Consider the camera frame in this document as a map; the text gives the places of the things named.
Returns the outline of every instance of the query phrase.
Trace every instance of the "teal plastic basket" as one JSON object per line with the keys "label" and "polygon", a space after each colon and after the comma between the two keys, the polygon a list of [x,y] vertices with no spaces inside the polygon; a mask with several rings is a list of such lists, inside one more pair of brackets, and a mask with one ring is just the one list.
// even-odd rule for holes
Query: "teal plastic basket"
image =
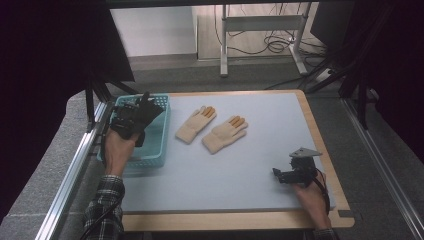
{"label": "teal plastic basket", "polygon": [[[135,103],[142,95],[121,96],[116,100],[115,106],[123,106],[124,103]],[[139,168],[157,168],[165,164],[166,144],[168,141],[168,127],[170,118],[169,96],[167,94],[152,94],[155,104],[164,111],[156,117],[144,130],[146,133],[143,146],[134,148],[133,155],[127,162],[126,171],[134,171]],[[97,159],[101,160],[100,151]]]}

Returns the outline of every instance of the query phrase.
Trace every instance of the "forearm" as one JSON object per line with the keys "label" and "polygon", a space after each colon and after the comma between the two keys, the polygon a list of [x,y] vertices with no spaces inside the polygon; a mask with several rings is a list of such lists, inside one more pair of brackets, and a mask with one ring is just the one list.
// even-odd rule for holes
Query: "forearm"
{"label": "forearm", "polygon": [[[100,180],[97,192],[84,213],[84,230],[90,228],[113,204],[125,194],[123,181],[118,176],[106,175]],[[118,206],[89,234],[87,239],[117,239],[123,234],[122,209]]]}

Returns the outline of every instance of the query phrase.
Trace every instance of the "gray carpet floor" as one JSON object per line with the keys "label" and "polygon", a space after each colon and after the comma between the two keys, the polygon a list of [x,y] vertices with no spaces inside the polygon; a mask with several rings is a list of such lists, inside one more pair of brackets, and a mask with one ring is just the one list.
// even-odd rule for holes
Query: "gray carpet floor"
{"label": "gray carpet floor", "polygon": [[[262,90],[271,85],[298,78],[291,58],[278,63],[235,61],[229,77],[219,77],[215,63],[185,68],[163,67],[134,70],[135,83],[129,86],[153,93],[194,91]],[[290,81],[274,89],[294,89],[300,81]],[[315,120],[333,161],[346,198],[355,216],[352,228],[338,229],[342,239],[413,239],[403,216],[393,201],[373,161],[337,95],[339,82],[307,95]],[[110,86],[115,96],[125,94]],[[418,212],[424,213],[424,167],[410,149],[381,119],[372,104],[368,106],[370,132],[392,171]],[[86,129],[85,95],[77,94],[68,102],[67,115],[37,171],[0,227],[0,239],[34,239],[52,200],[78,148]],[[93,146],[92,152],[98,150]],[[78,239],[82,233],[82,212],[93,197],[103,172],[101,163],[89,157],[84,165],[63,214],[54,239]],[[155,233],[155,239],[298,239],[296,232],[197,232]],[[141,239],[129,233],[127,239]]]}

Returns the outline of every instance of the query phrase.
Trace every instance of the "white metal desk leg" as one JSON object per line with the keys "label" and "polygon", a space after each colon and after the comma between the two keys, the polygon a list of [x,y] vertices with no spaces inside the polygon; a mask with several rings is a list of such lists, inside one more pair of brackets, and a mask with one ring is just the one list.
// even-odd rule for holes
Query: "white metal desk leg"
{"label": "white metal desk leg", "polygon": [[222,5],[221,77],[228,77],[227,56],[227,7]]}
{"label": "white metal desk leg", "polygon": [[300,75],[308,74],[308,71],[306,71],[306,68],[305,68],[305,64],[303,63],[302,58],[300,57],[300,54],[299,54],[299,45],[300,45],[300,41],[302,41],[303,32],[305,31],[306,21],[308,21],[311,4],[312,4],[311,2],[308,3],[306,10],[302,14],[302,21],[297,31],[294,44],[289,46],[290,52],[293,56],[294,62],[296,63],[296,66],[297,66],[297,69],[299,70]]}

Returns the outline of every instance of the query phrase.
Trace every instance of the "work glove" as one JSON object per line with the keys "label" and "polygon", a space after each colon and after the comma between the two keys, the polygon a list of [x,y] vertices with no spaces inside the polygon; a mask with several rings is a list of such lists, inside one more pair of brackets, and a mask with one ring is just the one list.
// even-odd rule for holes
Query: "work glove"
{"label": "work glove", "polygon": [[211,154],[215,154],[222,148],[234,143],[239,138],[246,135],[248,124],[240,116],[232,116],[224,123],[214,127],[212,131],[206,135],[202,142],[208,148]]}
{"label": "work glove", "polygon": [[215,108],[202,106],[183,123],[175,136],[190,144],[197,134],[216,117]]}
{"label": "work glove", "polygon": [[150,93],[145,92],[143,97],[138,98],[135,104],[127,104],[126,107],[118,107],[117,116],[112,119],[110,128],[119,133],[123,139],[130,139],[134,133],[140,136],[135,144],[136,147],[143,146],[147,126],[159,116],[164,109],[149,100]]}

